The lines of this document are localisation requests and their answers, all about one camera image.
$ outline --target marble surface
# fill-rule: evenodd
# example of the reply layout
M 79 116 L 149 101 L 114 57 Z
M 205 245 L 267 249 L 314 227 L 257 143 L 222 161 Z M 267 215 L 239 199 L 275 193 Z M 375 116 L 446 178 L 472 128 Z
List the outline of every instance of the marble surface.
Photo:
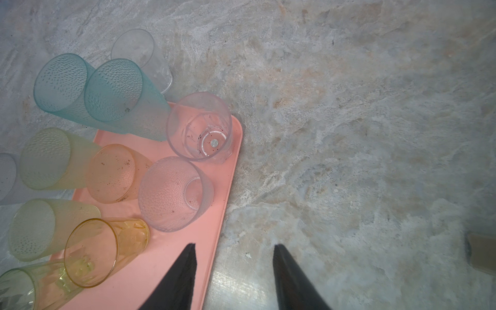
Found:
M 464 235 L 496 235 L 495 16 L 491 0 L 4 0 L 0 152 L 48 126 L 91 138 L 36 107 L 34 79 L 144 28 L 166 99 L 212 92 L 244 126 L 204 309 L 277 309 L 277 243 L 335 310 L 494 309 Z M 0 272 L 20 265 L 18 207 L 0 207 Z

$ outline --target pink tray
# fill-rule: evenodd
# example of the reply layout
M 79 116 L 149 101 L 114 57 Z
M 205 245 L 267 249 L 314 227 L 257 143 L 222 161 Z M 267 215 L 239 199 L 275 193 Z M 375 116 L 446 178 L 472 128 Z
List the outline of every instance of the pink tray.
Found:
M 150 296 L 188 243 L 196 244 L 197 261 L 191 309 L 199 310 L 202 308 L 243 137 L 241 124 L 234 116 L 233 133 L 233 155 L 224 164 L 195 163 L 211 178 L 214 184 L 215 193 L 212 206 L 196 221 L 177 232 L 163 233 L 150 227 L 151 240 L 141 255 L 104 283 L 81 292 L 61 309 L 138 309 Z M 98 130 L 94 142 L 102 146 L 112 143 L 123 144 L 137 150 L 153 162 L 167 156 L 176 156 L 168 142 L 153 141 L 132 134 L 117 134 Z M 72 199 L 98 206 L 102 211 L 103 218 L 142 218 L 137 199 L 114 204 L 101 204 L 91 198 L 85 188 L 76 189 Z M 52 258 L 60 256 L 61 254 L 58 253 L 54 254 Z

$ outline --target blue textured cup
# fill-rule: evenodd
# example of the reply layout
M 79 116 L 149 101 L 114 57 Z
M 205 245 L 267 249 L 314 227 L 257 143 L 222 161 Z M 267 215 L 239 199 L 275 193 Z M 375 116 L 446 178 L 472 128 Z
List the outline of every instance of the blue textured cup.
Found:
M 98 67 L 86 83 L 84 105 L 94 119 L 119 130 L 167 140 L 171 108 L 133 61 L 112 59 Z
M 123 133 L 92 118 L 84 107 L 84 86 L 95 71 L 76 54 L 62 54 L 50 60 L 36 77 L 33 98 L 48 113 L 85 126 Z

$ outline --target frosted cup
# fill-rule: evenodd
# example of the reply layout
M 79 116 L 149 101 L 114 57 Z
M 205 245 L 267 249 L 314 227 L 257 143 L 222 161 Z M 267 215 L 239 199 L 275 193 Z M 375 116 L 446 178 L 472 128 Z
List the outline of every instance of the frosted cup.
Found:
M 86 83 L 84 105 L 93 118 L 112 127 L 152 140 L 167 139 L 171 108 L 130 60 L 114 59 L 98 67 Z
M 21 153 L 20 175 L 32 189 L 86 187 L 84 176 L 100 146 L 58 128 L 47 128 L 32 137 Z
M 33 190 L 24 185 L 19 172 L 19 156 L 0 153 L 0 205 L 24 203 L 58 193 L 56 190 Z
M 189 161 L 222 164 L 233 153 L 233 120 L 227 104 L 210 93 L 177 102 L 167 119 L 172 150 Z
M 84 86 L 95 71 L 76 54 L 50 60 L 36 77 L 33 98 L 43 111 L 85 126 L 122 133 L 92 118 L 84 107 Z
M 79 223 L 100 217 L 91 204 L 65 199 L 33 199 L 14 215 L 8 230 L 10 253 L 32 261 L 63 250 Z
M 0 276 L 0 309 L 56 310 L 82 290 L 62 259 L 14 268 Z
M 172 74 L 169 65 L 148 31 L 131 29 L 121 34 L 111 51 L 111 59 L 117 58 L 135 62 L 161 94 L 171 87 Z
M 202 170 L 183 158 L 166 157 L 143 177 L 138 203 L 151 227 L 174 232 L 205 213 L 213 197 L 213 184 Z
M 65 245 L 67 274 L 82 288 L 95 287 L 135 259 L 149 240 L 148 226 L 140 219 L 84 221 L 74 229 Z
M 86 173 L 90 195 L 101 203 L 138 198 L 141 179 L 152 161 L 121 144 L 103 147 L 93 157 Z

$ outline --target clear pink cup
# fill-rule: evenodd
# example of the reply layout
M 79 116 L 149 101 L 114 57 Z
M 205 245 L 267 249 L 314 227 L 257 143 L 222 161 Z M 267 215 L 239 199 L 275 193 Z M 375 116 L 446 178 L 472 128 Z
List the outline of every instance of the clear pink cup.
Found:
M 214 187 L 207 175 L 180 157 L 157 161 L 141 181 L 138 203 L 145 221 L 162 232 L 178 231 L 212 204 Z
M 202 92 L 179 100 L 167 118 L 167 141 L 189 161 L 222 164 L 233 153 L 233 120 L 227 104 Z

